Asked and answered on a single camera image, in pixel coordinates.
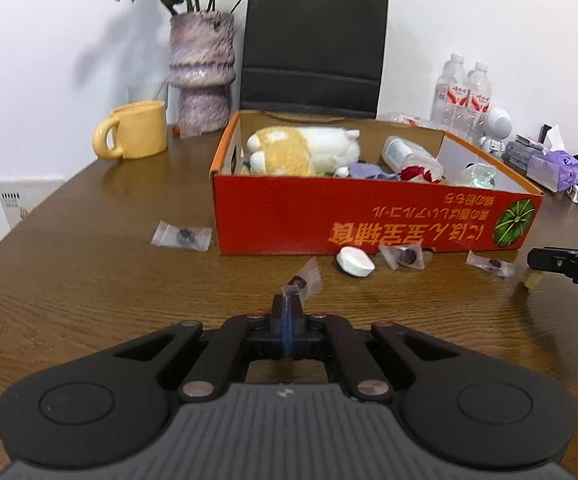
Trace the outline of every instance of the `white plastic bottle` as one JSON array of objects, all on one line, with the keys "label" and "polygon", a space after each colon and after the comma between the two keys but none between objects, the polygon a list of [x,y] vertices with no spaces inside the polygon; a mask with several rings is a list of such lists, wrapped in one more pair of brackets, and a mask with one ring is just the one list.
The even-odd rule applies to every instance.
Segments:
[{"label": "white plastic bottle", "polygon": [[469,102],[464,131],[469,139],[477,140],[483,134],[483,125],[491,104],[491,81],[488,66],[476,62],[476,69],[469,75]]},{"label": "white plastic bottle", "polygon": [[467,104],[467,73],[464,56],[451,54],[451,60],[442,70],[435,84],[431,122],[443,130],[453,129],[453,118],[460,115]]}]

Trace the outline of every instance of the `purple tissue box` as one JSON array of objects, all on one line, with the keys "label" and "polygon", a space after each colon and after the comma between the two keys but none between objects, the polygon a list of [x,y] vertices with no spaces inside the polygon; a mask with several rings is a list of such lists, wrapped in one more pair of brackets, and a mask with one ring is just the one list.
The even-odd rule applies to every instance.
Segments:
[{"label": "purple tissue box", "polygon": [[567,152],[532,155],[527,178],[553,192],[563,191],[578,183],[578,161]]}]

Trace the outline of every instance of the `watermelon illustration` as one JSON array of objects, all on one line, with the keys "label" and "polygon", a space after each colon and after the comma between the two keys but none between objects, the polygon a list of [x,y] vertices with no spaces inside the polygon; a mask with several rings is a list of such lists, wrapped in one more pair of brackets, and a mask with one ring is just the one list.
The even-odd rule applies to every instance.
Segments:
[{"label": "watermelon illustration", "polygon": [[529,198],[518,200],[507,209],[496,222],[493,231],[493,241],[499,247],[511,245],[529,230],[535,204]]}]

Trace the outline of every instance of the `bottle label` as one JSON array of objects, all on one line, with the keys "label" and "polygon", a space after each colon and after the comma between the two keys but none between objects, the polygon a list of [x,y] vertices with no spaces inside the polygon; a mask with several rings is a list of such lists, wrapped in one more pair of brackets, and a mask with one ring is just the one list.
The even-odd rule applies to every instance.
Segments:
[{"label": "bottle label", "polygon": [[469,89],[465,86],[454,85],[447,90],[447,99],[455,105],[465,106],[467,104],[468,93]]},{"label": "bottle label", "polygon": [[469,108],[471,110],[475,110],[476,112],[482,112],[483,114],[486,114],[488,112],[490,102],[490,97],[482,94],[472,94],[469,97]]},{"label": "bottle label", "polygon": [[436,85],[435,86],[435,100],[436,101],[446,101],[447,99],[447,85]]}]

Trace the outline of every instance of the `gray platform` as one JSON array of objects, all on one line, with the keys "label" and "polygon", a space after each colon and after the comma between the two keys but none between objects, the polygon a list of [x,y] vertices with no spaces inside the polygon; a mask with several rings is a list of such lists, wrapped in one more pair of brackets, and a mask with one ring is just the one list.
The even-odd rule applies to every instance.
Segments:
[{"label": "gray platform", "polygon": [[183,406],[153,444],[121,462],[50,471],[15,462],[0,480],[574,480],[559,465],[479,472],[417,446],[385,407],[338,384],[232,384]]}]

